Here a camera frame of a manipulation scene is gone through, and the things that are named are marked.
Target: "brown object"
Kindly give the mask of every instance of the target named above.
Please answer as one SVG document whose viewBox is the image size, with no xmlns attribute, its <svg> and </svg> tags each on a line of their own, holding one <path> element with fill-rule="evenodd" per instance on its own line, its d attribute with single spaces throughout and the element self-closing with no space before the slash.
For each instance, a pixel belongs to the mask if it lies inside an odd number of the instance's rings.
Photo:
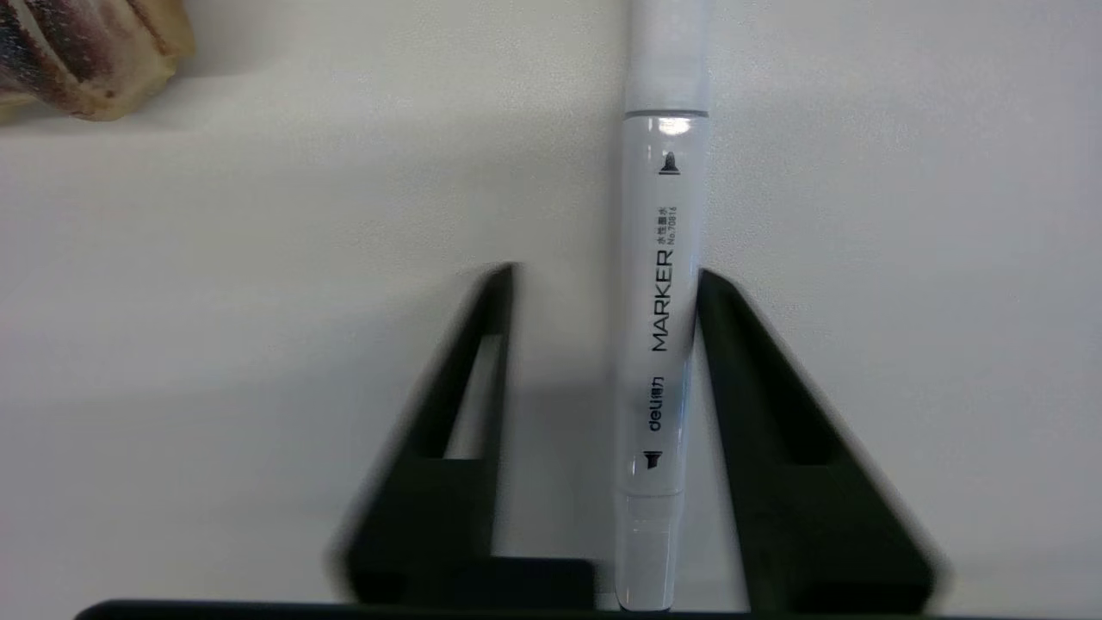
<svg viewBox="0 0 1102 620">
<path fill-rule="evenodd" d="M 194 51 L 182 0 L 0 0 L 0 117 L 33 97 L 115 120 Z"/>
</svg>

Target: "marker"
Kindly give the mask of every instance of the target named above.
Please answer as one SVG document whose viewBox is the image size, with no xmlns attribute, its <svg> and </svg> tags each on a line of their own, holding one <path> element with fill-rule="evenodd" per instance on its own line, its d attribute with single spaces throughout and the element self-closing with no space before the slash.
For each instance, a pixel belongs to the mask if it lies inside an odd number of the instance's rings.
<svg viewBox="0 0 1102 620">
<path fill-rule="evenodd" d="M 615 371 L 616 596 L 673 603 L 709 137 L 707 0 L 634 0 Z"/>
</svg>

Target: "marker cap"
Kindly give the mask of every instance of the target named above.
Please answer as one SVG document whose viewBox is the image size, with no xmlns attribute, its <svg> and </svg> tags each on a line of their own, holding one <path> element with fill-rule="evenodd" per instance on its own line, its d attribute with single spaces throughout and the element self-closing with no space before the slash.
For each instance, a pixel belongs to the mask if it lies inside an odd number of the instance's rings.
<svg viewBox="0 0 1102 620">
<path fill-rule="evenodd" d="M 626 111 L 707 111 L 710 0 L 634 0 Z"/>
<path fill-rule="evenodd" d="M 622 496 L 616 527 L 616 598 L 629 611 L 673 605 L 682 494 Z"/>
</svg>

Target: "wrapped snack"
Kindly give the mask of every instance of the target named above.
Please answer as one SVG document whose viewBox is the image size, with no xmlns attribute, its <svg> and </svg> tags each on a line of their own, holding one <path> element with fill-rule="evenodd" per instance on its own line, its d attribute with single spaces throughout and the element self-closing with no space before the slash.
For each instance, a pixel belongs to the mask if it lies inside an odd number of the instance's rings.
<svg viewBox="0 0 1102 620">
<path fill-rule="evenodd" d="M 0 0 L 0 116 L 36 98 L 117 119 L 194 50 L 182 0 Z"/>
</svg>

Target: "white background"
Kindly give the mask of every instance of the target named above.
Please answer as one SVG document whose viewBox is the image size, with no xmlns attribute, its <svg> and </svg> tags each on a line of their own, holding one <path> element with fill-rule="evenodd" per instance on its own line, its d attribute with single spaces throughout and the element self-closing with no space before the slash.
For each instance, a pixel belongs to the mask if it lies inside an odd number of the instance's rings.
<svg viewBox="0 0 1102 620">
<path fill-rule="evenodd" d="M 482 265 L 525 263 L 503 553 L 607 557 L 624 2 L 190 0 L 140 113 L 0 132 L 0 616 L 328 600 Z M 704 262 L 955 575 L 1102 614 L 1102 3 L 734 2 Z M 678 606 L 744 607 L 698 391 Z"/>
</svg>

